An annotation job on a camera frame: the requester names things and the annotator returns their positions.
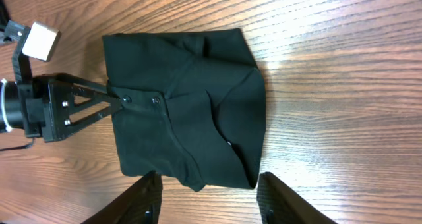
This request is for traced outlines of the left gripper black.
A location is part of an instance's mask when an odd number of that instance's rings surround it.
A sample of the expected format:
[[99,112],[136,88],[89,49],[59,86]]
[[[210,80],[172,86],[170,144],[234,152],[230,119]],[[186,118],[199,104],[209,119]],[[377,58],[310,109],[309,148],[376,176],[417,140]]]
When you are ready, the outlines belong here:
[[[122,108],[104,85],[70,74],[45,74],[17,84],[22,124],[28,138],[62,141]],[[71,115],[100,103],[108,106],[77,121]]]

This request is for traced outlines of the black polo shirt with logo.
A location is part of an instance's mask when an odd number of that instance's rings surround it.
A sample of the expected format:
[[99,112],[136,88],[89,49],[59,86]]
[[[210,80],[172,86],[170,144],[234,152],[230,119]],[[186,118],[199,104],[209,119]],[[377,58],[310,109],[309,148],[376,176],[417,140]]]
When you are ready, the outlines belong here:
[[263,76],[240,29],[102,38],[122,174],[194,191],[256,186],[266,132]]

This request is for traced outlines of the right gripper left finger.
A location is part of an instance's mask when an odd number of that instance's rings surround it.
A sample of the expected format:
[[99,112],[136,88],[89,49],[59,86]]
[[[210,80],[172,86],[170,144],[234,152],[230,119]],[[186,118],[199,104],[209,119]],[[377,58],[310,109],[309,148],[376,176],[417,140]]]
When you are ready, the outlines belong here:
[[162,177],[151,171],[82,224],[158,224]]

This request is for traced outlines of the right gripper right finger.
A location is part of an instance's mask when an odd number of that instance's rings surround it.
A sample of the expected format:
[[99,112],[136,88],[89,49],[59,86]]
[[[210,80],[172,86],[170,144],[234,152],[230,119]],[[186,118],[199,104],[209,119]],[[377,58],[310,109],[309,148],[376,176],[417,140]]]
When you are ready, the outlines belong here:
[[264,224],[336,224],[271,172],[260,174],[256,200]]

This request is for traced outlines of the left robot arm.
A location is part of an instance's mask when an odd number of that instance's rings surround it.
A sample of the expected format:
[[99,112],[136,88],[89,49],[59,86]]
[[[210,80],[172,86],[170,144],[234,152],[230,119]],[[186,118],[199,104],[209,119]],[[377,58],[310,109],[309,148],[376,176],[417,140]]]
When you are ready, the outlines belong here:
[[61,36],[57,29],[12,20],[1,38],[16,43],[15,79],[1,80],[1,132],[22,129],[31,140],[62,141],[121,109],[121,100],[101,84],[70,74],[33,76],[30,59],[49,61]]

